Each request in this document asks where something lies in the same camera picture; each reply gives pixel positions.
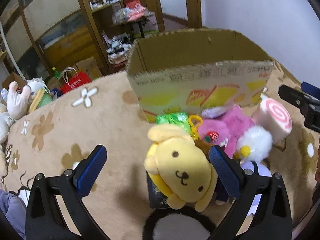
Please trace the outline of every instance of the pink swirl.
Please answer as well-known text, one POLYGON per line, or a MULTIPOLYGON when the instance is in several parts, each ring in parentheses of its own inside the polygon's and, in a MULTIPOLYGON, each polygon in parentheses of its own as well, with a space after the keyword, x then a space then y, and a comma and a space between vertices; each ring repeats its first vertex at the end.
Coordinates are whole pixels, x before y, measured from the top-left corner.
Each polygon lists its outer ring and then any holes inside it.
POLYGON ((284 108, 279 102, 274 99, 268 98, 266 101, 266 107, 272 117, 279 122, 283 123, 286 129, 292 128, 292 121, 287 109, 284 108))

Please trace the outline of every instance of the white bag handle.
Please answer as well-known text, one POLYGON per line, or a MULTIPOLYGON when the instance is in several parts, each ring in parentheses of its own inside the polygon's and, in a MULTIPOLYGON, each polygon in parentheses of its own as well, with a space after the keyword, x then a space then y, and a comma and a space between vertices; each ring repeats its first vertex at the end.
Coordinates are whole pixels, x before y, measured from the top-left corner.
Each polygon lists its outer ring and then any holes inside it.
POLYGON ((74 68, 72 68, 72 67, 67 67, 67 68, 66 68, 64 71, 62 71, 62 73, 61 73, 61 75, 63 76, 64 81, 68 84, 69 87, 70 87, 70 84, 69 84, 69 80, 68 80, 68 72, 72 72, 72 73, 74 74, 73 71, 76 72, 76 75, 77 75, 78 78, 79 78, 78 72, 77 72, 74 68))

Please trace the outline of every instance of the screw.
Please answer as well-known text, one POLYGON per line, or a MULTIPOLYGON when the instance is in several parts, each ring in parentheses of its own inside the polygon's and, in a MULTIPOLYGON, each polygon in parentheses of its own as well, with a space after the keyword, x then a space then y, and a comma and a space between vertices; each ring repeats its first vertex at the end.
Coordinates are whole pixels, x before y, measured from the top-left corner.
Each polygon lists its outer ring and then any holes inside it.
POLYGON ((40 180, 42 178, 43 174, 42 173, 39 173, 36 175, 36 180, 40 180))
POLYGON ((281 176, 281 174, 280 174, 279 172, 276 172, 276 173, 275 173, 275 177, 276 177, 277 179, 281 179, 281 178, 282 178, 282 176, 281 176))
POLYGON ((66 170, 66 171, 64 172, 64 175, 66 175, 67 177, 69 177, 72 173, 73 173, 73 170, 66 170))
POLYGON ((253 174, 252 170, 250 170, 250 169, 245 169, 244 173, 247 174, 248 176, 253 174))

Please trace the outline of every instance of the green package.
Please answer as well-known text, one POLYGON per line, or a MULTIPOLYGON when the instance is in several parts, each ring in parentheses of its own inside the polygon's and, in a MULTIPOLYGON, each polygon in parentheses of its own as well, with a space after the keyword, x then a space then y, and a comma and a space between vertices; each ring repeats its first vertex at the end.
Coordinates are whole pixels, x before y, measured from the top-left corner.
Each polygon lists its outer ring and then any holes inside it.
POLYGON ((160 114, 157 115, 156 123, 173 123, 185 129, 187 133, 191 132, 187 113, 160 114))

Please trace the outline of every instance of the yellow dog plush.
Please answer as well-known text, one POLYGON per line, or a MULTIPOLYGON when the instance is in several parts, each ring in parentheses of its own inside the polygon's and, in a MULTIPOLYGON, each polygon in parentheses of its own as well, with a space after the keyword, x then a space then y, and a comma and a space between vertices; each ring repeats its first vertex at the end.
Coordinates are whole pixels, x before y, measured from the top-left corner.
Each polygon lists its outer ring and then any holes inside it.
POLYGON ((174 124, 152 127, 150 147, 144 167, 158 189, 168 197, 173 209, 186 202, 196 202, 195 210, 203 211, 216 187, 218 175, 191 136, 174 124))

